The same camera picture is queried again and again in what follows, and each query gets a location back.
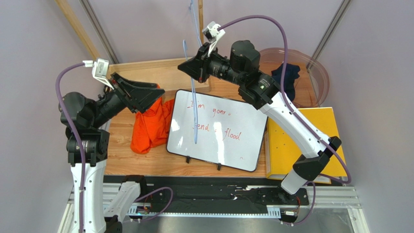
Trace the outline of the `light blue wire hanger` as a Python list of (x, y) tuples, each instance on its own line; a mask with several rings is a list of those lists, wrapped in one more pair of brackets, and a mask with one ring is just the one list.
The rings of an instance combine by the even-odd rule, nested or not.
[(201, 41), (201, 38), (199, 36), (197, 16), (195, 14), (194, 0), (190, 0), (189, 11), (190, 11), (190, 14), (192, 16), (192, 23), (194, 25), (195, 36), (196, 36), (196, 39), (197, 39), (197, 43), (198, 43), (199, 46), (202, 46), (202, 41)]

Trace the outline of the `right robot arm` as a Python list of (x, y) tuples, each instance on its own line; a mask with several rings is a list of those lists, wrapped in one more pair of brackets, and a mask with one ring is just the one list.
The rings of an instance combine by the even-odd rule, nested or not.
[(236, 41), (230, 57), (223, 57), (210, 43), (203, 44), (197, 54), (178, 65), (199, 83), (211, 76), (238, 85), (238, 94), (255, 109), (280, 126), (301, 151), (292, 170), (281, 182), (281, 188), (293, 195), (306, 183), (314, 181), (337, 154), (342, 142), (328, 137), (313, 126), (287, 99), (282, 84), (259, 69), (260, 53), (249, 40)]

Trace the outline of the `orange t shirt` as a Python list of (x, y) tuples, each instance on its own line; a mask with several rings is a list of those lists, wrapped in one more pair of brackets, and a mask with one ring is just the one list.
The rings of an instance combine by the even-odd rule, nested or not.
[(130, 148), (134, 153), (146, 154), (152, 148), (166, 144), (172, 121), (175, 99), (158, 98), (145, 112), (137, 113)]

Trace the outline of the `navy blue t shirt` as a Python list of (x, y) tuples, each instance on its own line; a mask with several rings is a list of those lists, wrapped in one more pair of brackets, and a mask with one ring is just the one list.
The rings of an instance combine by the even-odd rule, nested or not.
[[(272, 78), (278, 83), (281, 84), (281, 75), (282, 75), (283, 65), (280, 65), (277, 69), (271, 71)], [(284, 76), (284, 91), (290, 101), (293, 101), (296, 96), (294, 83), (295, 80), (300, 77), (300, 67), (298, 65), (287, 64)]]

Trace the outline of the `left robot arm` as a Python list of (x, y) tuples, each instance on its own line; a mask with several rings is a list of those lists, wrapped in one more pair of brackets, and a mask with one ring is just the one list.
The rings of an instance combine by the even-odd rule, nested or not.
[(127, 211), (146, 184), (144, 176), (128, 175), (109, 207), (103, 208), (110, 137), (103, 126), (124, 109), (134, 114), (146, 112), (165, 91), (155, 83), (131, 81), (118, 73), (111, 75), (109, 85), (112, 90), (92, 100), (78, 92), (62, 95), (60, 81), (55, 83), (75, 189), (73, 233), (122, 232)]

